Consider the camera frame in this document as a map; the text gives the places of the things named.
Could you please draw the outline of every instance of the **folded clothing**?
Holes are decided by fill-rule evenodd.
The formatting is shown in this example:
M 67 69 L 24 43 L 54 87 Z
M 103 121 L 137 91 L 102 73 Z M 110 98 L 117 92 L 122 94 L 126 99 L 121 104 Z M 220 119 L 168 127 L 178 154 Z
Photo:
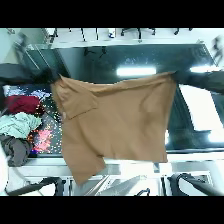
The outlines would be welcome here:
M 9 166 L 22 166 L 26 163 L 32 150 L 32 144 L 25 139 L 16 139 L 12 136 L 0 135 L 2 148 L 7 156 Z
M 0 117 L 0 134 L 26 139 L 41 124 L 41 118 L 24 112 Z
M 40 100 L 36 96 L 8 96 L 6 98 L 6 106 L 11 114 L 17 114 L 20 112 L 24 112 L 26 114 L 44 114 Z
M 176 84 L 171 73 L 112 85 L 61 77 L 52 93 L 63 114 L 62 154 L 77 184 L 103 157 L 167 162 L 165 131 Z

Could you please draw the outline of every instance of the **brown fabric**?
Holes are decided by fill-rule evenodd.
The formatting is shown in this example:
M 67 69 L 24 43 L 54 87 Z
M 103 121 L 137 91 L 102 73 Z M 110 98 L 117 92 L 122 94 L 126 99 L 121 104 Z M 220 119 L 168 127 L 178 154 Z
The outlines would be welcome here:
M 78 184 L 105 167 L 103 157 L 167 162 L 165 131 L 176 89 L 170 74 L 112 85 L 61 76 L 52 84 L 64 115 L 62 154 Z

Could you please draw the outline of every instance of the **red cloth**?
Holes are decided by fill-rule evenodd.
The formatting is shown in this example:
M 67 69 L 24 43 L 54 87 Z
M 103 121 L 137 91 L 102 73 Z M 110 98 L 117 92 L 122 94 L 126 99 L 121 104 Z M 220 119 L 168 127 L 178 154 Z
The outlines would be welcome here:
M 12 95 L 6 98 L 6 105 L 11 114 L 24 112 L 26 114 L 42 115 L 44 110 L 40 104 L 40 100 L 36 96 L 18 96 Z

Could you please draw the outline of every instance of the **light green cloth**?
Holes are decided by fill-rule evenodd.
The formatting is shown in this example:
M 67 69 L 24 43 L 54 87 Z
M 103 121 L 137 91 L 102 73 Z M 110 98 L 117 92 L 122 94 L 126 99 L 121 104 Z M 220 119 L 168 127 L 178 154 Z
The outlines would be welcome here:
M 0 134 L 15 138 L 27 138 L 41 124 L 41 118 L 24 112 L 0 117 Z

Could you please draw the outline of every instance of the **pile of clothes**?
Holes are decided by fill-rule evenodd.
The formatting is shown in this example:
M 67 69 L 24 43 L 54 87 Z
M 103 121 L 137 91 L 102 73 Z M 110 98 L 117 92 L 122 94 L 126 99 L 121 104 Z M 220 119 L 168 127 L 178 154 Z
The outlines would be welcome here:
M 18 167 L 26 163 L 33 148 L 27 137 L 41 125 L 44 109 L 36 96 L 8 96 L 5 105 L 4 115 L 0 117 L 0 141 L 10 156 L 8 165 Z

